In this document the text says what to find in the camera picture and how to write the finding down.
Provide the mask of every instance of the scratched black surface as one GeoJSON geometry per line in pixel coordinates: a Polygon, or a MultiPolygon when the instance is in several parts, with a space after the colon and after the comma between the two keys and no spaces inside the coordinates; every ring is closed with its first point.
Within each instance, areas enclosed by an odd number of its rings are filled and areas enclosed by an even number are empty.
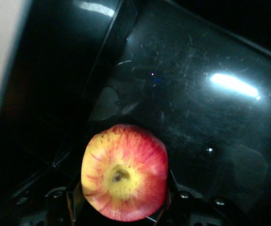
{"type": "Polygon", "coordinates": [[[271,208],[271,56],[170,3],[151,3],[102,93],[96,109],[105,115],[91,115],[96,132],[118,122],[149,129],[178,183],[229,197],[270,223],[262,210],[271,208]],[[215,86],[214,73],[250,84],[261,99],[215,86]],[[109,89],[117,96],[103,105],[109,89]]]}

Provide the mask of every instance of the red and yellow apple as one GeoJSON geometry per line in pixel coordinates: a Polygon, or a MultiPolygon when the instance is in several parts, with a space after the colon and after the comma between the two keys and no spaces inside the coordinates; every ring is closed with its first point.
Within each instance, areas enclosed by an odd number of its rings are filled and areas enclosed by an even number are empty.
{"type": "Polygon", "coordinates": [[[88,143],[81,184],[86,200],[102,215],[135,221],[161,207],[167,176],[164,144],[146,129],[118,124],[88,143]]]}

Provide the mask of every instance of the glossy black surface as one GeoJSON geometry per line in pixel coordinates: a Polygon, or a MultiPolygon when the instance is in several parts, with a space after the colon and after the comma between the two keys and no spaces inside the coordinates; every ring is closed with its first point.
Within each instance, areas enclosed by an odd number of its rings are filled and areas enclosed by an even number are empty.
{"type": "Polygon", "coordinates": [[[84,2],[33,1],[0,114],[0,203],[44,167],[65,186],[94,134],[132,123],[165,143],[178,184],[271,225],[271,53],[168,1],[84,2]]]}

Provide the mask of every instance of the apple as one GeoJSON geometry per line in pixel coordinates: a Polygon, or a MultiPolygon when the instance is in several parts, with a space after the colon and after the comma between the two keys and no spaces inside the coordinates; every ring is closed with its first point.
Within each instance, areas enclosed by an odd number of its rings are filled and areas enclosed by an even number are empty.
{"type": "Polygon", "coordinates": [[[164,144],[146,129],[118,124],[88,143],[81,184],[86,200],[102,215],[136,221],[162,206],[167,176],[164,144]]]}

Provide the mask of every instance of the apple stem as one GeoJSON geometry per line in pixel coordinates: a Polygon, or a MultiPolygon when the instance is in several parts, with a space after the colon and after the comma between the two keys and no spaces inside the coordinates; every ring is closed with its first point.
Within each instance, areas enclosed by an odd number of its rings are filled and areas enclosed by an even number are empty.
{"type": "Polygon", "coordinates": [[[122,179],[122,174],[120,172],[117,172],[113,175],[112,181],[119,182],[121,179],[122,179]]]}

